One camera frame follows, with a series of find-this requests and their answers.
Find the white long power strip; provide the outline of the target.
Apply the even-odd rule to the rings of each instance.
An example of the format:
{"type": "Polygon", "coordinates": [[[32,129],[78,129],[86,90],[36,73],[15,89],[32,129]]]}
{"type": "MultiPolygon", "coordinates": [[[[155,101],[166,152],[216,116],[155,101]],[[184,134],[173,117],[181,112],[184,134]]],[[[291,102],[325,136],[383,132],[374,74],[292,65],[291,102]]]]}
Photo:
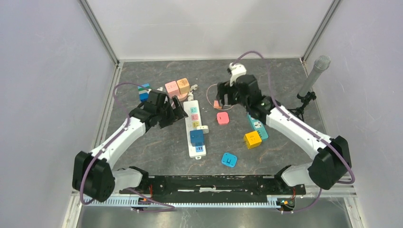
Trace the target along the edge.
{"type": "Polygon", "coordinates": [[[197,100],[185,101],[183,107],[188,115],[185,118],[185,127],[189,157],[199,160],[206,155],[203,130],[197,129],[202,126],[199,103],[197,100]]]}

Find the white plug adapter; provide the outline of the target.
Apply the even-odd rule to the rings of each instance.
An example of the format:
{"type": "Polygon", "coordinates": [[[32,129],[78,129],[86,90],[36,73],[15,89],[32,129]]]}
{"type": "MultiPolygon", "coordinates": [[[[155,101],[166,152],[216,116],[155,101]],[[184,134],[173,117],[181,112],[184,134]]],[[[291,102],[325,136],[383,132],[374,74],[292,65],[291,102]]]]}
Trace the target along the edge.
{"type": "Polygon", "coordinates": [[[197,126],[196,130],[201,130],[203,134],[209,133],[209,127],[207,125],[197,126]]]}

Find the dark blue cube socket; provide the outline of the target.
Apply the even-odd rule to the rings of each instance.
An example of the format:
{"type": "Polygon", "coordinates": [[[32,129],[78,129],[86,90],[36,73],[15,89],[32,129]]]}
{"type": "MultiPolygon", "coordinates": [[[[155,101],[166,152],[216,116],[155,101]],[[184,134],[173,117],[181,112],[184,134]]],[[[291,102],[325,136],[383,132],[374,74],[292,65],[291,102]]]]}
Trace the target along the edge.
{"type": "Polygon", "coordinates": [[[204,134],[201,130],[191,130],[189,136],[192,146],[197,147],[204,145],[204,134]]]}

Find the pink plug adapter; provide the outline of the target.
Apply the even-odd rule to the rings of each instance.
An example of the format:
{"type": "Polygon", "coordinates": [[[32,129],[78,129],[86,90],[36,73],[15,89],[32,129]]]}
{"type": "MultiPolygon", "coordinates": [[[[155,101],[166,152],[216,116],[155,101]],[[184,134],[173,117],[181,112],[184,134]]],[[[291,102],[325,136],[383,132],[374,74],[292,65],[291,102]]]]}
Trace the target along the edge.
{"type": "Polygon", "coordinates": [[[227,125],[230,122],[230,118],[227,112],[218,112],[216,119],[219,125],[227,125]]]}

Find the teal power strip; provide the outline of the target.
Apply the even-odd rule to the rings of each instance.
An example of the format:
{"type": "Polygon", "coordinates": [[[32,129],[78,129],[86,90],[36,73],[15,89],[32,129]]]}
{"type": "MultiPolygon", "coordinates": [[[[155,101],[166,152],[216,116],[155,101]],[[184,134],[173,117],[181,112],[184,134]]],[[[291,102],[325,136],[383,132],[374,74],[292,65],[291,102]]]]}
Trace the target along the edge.
{"type": "Polygon", "coordinates": [[[247,118],[251,127],[253,128],[254,131],[257,131],[262,141],[267,140],[269,138],[269,134],[267,133],[264,124],[261,121],[252,118],[249,114],[247,114],[247,118]]]}

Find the yellow cube socket adapter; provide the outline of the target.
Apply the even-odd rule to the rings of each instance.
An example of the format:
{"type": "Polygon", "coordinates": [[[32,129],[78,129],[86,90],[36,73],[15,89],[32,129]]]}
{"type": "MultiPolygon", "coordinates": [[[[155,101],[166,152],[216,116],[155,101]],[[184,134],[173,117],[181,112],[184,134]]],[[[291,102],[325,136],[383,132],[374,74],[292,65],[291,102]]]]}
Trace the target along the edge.
{"type": "Polygon", "coordinates": [[[243,140],[248,149],[255,148],[262,143],[262,139],[257,131],[252,131],[244,135],[243,140]]]}

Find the blue plug adapter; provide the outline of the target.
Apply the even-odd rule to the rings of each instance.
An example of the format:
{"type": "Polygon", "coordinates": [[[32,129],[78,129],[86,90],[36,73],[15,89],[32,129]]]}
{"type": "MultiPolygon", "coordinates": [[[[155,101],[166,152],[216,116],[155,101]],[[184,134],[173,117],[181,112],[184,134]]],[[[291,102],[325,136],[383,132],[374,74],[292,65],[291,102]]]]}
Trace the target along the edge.
{"type": "Polygon", "coordinates": [[[234,168],[236,166],[238,157],[231,153],[224,153],[221,159],[221,163],[227,167],[234,168]]]}

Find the orange usb charger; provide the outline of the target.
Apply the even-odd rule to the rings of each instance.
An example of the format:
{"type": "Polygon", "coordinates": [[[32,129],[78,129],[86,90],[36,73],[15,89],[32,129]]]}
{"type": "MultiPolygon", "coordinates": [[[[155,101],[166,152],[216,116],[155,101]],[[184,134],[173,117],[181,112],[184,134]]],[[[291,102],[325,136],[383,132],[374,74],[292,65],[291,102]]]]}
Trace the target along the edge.
{"type": "Polygon", "coordinates": [[[213,102],[213,108],[214,108],[214,109],[222,109],[222,106],[220,105],[220,103],[219,103],[218,100],[215,100],[215,101],[213,102]]]}

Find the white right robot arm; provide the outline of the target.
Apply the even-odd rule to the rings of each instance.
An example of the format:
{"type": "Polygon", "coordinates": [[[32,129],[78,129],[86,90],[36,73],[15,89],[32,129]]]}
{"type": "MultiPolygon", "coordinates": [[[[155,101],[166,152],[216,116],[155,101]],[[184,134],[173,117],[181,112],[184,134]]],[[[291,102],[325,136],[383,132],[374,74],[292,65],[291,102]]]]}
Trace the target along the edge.
{"type": "Polygon", "coordinates": [[[336,183],[355,181],[347,140],[315,130],[273,97],[263,95],[255,76],[243,75],[234,82],[218,83],[217,89],[217,99],[222,105],[240,104],[251,117],[282,133],[312,159],[310,163],[284,168],[274,181],[277,192],[286,194],[300,184],[315,184],[329,190],[336,183]]]}

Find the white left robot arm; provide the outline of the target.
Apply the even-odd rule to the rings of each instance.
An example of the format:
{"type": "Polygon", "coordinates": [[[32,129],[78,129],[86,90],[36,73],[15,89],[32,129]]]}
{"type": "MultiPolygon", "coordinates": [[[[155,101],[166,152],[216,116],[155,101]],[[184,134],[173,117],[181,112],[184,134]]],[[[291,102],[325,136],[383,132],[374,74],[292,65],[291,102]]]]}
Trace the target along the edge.
{"type": "Polygon", "coordinates": [[[177,96],[169,97],[159,90],[150,90],[148,99],[129,112],[123,124],[102,144],[90,152],[80,151],[74,160],[72,187],[83,200],[87,195],[99,202],[113,192],[132,188],[137,193],[149,189],[145,172],[136,168],[113,170],[118,159],[150,128],[165,128],[187,117],[177,96]]]}

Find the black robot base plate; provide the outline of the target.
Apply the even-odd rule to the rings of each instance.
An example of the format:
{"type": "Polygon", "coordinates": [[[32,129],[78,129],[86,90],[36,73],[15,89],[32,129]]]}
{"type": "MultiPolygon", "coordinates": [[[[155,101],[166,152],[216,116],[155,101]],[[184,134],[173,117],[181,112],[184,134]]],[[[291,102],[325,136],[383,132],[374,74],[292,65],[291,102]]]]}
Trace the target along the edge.
{"type": "Polygon", "coordinates": [[[267,175],[146,176],[134,188],[163,203],[263,203],[267,196],[304,195],[304,185],[288,186],[267,175]]]}

